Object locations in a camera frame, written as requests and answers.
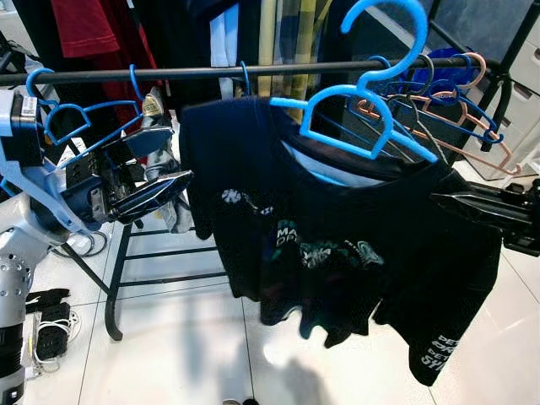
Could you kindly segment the black T-shirt green white print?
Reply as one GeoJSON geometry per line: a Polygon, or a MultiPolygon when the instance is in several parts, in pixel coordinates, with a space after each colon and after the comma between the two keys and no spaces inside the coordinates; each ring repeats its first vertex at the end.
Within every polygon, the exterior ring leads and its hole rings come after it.
{"type": "Polygon", "coordinates": [[[317,178],[286,137],[300,130],[267,98],[190,105],[179,121],[194,231],[213,239],[232,293],[266,327],[299,311],[300,335],[331,348],[371,323],[408,345],[432,386],[498,277],[500,231],[436,204],[467,183],[443,162],[401,166],[367,186],[317,178]]]}

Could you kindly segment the yellow plaid garment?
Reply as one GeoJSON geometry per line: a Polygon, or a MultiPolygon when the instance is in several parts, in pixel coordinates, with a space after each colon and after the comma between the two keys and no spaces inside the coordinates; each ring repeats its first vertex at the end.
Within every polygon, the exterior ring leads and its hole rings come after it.
{"type": "MultiPolygon", "coordinates": [[[[334,0],[262,0],[259,7],[258,64],[311,64],[334,0]]],[[[307,97],[315,74],[260,76],[259,96],[307,97]]]]}

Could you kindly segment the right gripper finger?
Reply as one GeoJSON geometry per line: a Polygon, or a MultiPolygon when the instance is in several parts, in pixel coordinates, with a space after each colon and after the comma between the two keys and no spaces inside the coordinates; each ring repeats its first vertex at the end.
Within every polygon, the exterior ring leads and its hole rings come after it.
{"type": "Polygon", "coordinates": [[[537,211],[524,196],[496,192],[433,193],[431,199],[444,211],[483,226],[532,226],[537,211]]]}
{"type": "Polygon", "coordinates": [[[499,246],[532,257],[540,256],[540,232],[528,220],[497,216],[469,217],[470,243],[479,250],[494,253],[499,246]]]}

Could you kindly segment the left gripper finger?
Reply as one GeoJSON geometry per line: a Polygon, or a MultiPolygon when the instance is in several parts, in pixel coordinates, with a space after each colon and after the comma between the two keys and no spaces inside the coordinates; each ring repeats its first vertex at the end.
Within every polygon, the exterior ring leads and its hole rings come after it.
{"type": "Polygon", "coordinates": [[[120,130],[105,143],[103,154],[114,165],[123,165],[130,159],[147,157],[162,149],[174,132],[173,127],[144,127],[134,132],[120,130]]]}
{"type": "Polygon", "coordinates": [[[130,224],[147,213],[157,211],[177,199],[190,184],[192,177],[192,172],[177,172],[145,182],[134,192],[116,201],[113,205],[113,219],[119,223],[130,224]]]}

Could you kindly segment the white light blue garment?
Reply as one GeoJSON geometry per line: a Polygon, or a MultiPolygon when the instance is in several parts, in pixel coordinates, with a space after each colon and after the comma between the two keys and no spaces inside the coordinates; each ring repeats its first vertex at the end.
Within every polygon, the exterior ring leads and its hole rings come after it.
{"type": "Polygon", "coordinates": [[[238,62],[240,5],[233,3],[209,20],[211,66],[234,67],[238,62]]]}

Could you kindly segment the white drawer cabinet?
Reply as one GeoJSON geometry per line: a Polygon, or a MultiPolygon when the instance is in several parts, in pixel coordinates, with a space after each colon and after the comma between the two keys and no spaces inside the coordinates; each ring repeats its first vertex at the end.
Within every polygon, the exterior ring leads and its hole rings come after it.
{"type": "Polygon", "coordinates": [[[521,176],[537,173],[532,165],[532,154],[539,149],[540,144],[539,34],[539,24],[536,22],[510,67],[510,77],[516,83],[510,92],[505,118],[500,123],[500,132],[505,135],[503,143],[510,150],[509,167],[517,166],[521,176]]]}

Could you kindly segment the black metal clothes rack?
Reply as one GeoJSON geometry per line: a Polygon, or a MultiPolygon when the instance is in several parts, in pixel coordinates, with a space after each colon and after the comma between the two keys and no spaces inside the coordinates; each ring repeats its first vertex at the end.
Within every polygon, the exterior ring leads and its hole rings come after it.
{"type": "MultiPolygon", "coordinates": [[[[496,109],[496,118],[501,120],[505,114],[505,109],[509,104],[509,93],[512,89],[510,84],[509,68],[513,65],[513,62],[487,62],[489,70],[483,74],[483,78],[489,78],[489,88],[483,93],[481,99],[481,107],[486,107],[490,104],[491,100],[494,100],[494,92],[496,84],[500,85],[500,96],[498,108],[496,109]]],[[[255,67],[201,67],[201,68],[169,68],[169,69],[144,69],[135,70],[128,69],[127,73],[121,70],[109,70],[109,71],[69,71],[69,73],[39,73],[34,71],[33,73],[26,74],[5,74],[0,76],[0,85],[15,85],[15,81],[23,80],[23,85],[30,87],[30,93],[34,93],[35,81],[42,74],[46,74],[47,78],[43,78],[41,82],[43,84],[102,84],[103,82],[119,81],[124,78],[130,78],[132,85],[138,86],[139,80],[146,78],[147,80],[181,80],[182,78],[249,78],[254,76],[298,76],[298,74],[308,73],[346,73],[347,71],[374,71],[375,62],[373,61],[353,61],[353,62],[318,62],[317,64],[293,64],[293,65],[266,65],[255,67]]],[[[108,138],[101,139],[99,143],[93,143],[91,147],[87,147],[84,151],[76,152],[76,155],[71,159],[66,159],[61,165],[57,165],[58,169],[66,169],[71,163],[78,161],[78,157],[86,152],[100,149],[108,142],[109,139],[114,138],[119,134],[120,130],[116,130],[108,138]]],[[[11,194],[20,193],[15,185],[9,184],[6,192],[11,194]]],[[[119,254],[116,256],[115,266],[113,267],[112,280],[110,283],[105,283],[98,277],[97,273],[86,265],[84,259],[76,254],[76,251],[71,250],[71,246],[67,243],[64,250],[67,255],[71,255],[71,259],[77,263],[84,273],[96,282],[96,285],[103,289],[105,292],[105,330],[108,332],[108,336],[111,336],[113,341],[122,341],[123,332],[118,327],[118,321],[116,321],[116,302],[118,301],[118,295],[122,287],[132,287],[140,285],[154,285],[154,284],[172,284],[181,281],[188,280],[204,280],[205,278],[219,278],[224,277],[226,273],[201,273],[196,275],[186,275],[179,278],[159,278],[159,280],[142,280],[142,281],[123,281],[122,274],[124,265],[127,259],[140,259],[147,257],[167,257],[188,253],[204,253],[205,251],[212,251],[213,248],[189,248],[184,251],[162,251],[162,253],[150,253],[145,255],[125,256],[127,254],[128,242],[132,236],[136,235],[158,235],[159,233],[165,233],[164,230],[148,231],[148,232],[132,232],[132,224],[142,227],[142,221],[134,221],[131,224],[123,224],[122,235],[120,236],[118,247],[119,254]]]]}

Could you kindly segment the grey metal hanger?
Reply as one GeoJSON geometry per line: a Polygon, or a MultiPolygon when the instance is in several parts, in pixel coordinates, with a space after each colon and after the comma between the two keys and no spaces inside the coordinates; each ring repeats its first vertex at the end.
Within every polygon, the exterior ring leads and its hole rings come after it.
{"type": "Polygon", "coordinates": [[[455,158],[459,157],[460,154],[451,152],[449,157],[446,155],[448,146],[442,140],[436,138],[429,128],[425,126],[424,121],[420,118],[418,101],[414,98],[416,96],[436,100],[435,92],[432,91],[436,82],[435,73],[437,69],[435,68],[435,62],[429,55],[424,54],[419,55],[418,61],[422,62],[422,68],[407,70],[405,73],[401,73],[400,76],[391,78],[386,84],[386,100],[390,105],[394,105],[392,112],[395,118],[397,118],[397,111],[401,105],[405,105],[406,111],[413,113],[413,125],[419,127],[419,130],[400,121],[395,122],[395,128],[417,143],[424,143],[425,140],[429,149],[433,149],[445,163],[452,165],[455,158]]]}

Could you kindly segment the grey garment gold label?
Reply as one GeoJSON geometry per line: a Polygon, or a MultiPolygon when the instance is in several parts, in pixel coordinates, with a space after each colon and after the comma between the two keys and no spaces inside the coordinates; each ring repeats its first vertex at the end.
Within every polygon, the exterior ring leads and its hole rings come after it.
{"type": "MultiPolygon", "coordinates": [[[[143,130],[150,127],[165,127],[172,131],[172,135],[165,140],[165,143],[158,150],[151,152],[146,157],[145,178],[147,181],[162,175],[173,174],[181,169],[181,162],[176,158],[172,145],[177,125],[172,116],[163,104],[163,97],[159,95],[158,88],[152,88],[143,97],[143,130]]],[[[159,208],[157,215],[163,219],[165,227],[170,233],[186,233],[193,226],[192,209],[190,208],[184,193],[159,208]]]]}

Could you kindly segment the dark blue fabric item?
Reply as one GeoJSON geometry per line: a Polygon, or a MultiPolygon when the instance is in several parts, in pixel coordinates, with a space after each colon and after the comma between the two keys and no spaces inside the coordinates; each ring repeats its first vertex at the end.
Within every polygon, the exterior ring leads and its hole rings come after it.
{"type": "Polygon", "coordinates": [[[468,86],[476,74],[475,68],[436,68],[433,71],[417,70],[412,76],[409,92],[430,96],[433,93],[452,91],[455,86],[468,86]]]}

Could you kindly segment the black hanging garment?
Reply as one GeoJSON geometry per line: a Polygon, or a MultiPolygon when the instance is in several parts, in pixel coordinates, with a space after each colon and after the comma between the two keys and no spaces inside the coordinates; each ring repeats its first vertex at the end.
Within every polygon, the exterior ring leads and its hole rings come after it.
{"type": "MultiPolygon", "coordinates": [[[[255,17],[258,30],[263,0],[131,0],[145,31],[149,50],[159,68],[211,66],[211,20],[240,5],[240,20],[255,17]]],[[[219,78],[182,78],[167,81],[166,104],[182,112],[189,105],[221,100],[219,78]]]]}

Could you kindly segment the red hanging garment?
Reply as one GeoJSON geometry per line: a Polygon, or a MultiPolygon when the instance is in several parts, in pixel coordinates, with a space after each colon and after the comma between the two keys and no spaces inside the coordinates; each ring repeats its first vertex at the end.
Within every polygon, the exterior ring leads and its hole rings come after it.
{"type": "Polygon", "coordinates": [[[127,0],[51,0],[66,58],[98,70],[157,66],[127,0]]]}

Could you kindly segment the blue plastic clothes hanger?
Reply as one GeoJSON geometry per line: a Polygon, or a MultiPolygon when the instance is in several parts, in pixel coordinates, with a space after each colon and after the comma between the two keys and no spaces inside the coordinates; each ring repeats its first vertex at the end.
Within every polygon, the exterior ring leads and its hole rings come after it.
{"type": "Polygon", "coordinates": [[[300,123],[300,136],[303,138],[309,138],[316,140],[319,143],[324,143],[342,151],[346,151],[349,154],[354,154],[356,157],[362,157],[366,159],[377,159],[383,147],[391,140],[397,145],[401,145],[406,149],[412,150],[414,154],[419,155],[422,159],[426,159],[429,162],[439,162],[439,158],[436,157],[435,152],[429,151],[425,146],[420,145],[409,136],[402,135],[400,132],[394,130],[394,119],[389,105],[375,92],[368,88],[368,84],[371,81],[389,80],[394,78],[400,73],[404,73],[408,70],[413,62],[416,62],[417,57],[424,49],[424,44],[427,41],[428,34],[428,20],[427,12],[418,3],[418,0],[359,0],[348,9],[343,16],[343,22],[340,24],[340,32],[343,35],[347,35],[351,28],[354,27],[355,20],[367,10],[367,8],[373,8],[379,4],[395,4],[402,8],[410,19],[415,24],[415,31],[413,32],[413,42],[410,44],[410,49],[405,57],[398,62],[394,62],[381,70],[366,71],[362,76],[359,76],[355,85],[339,84],[328,86],[326,89],[322,89],[320,92],[312,95],[308,100],[294,100],[294,98],[281,98],[271,97],[267,102],[270,105],[276,105],[277,107],[300,109],[302,111],[302,120],[300,123]],[[316,106],[320,101],[331,96],[355,96],[369,100],[371,105],[375,107],[375,110],[381,114],[381,135],[374,141],[373,146],[370,148],[361,148],[351,145],[351,143],[345,143],[343,140],[335,138],[328,138],[320,132],[314,132],[311,128],[312,119],[314,118],[314,112],[316,112],[316,106]]]}

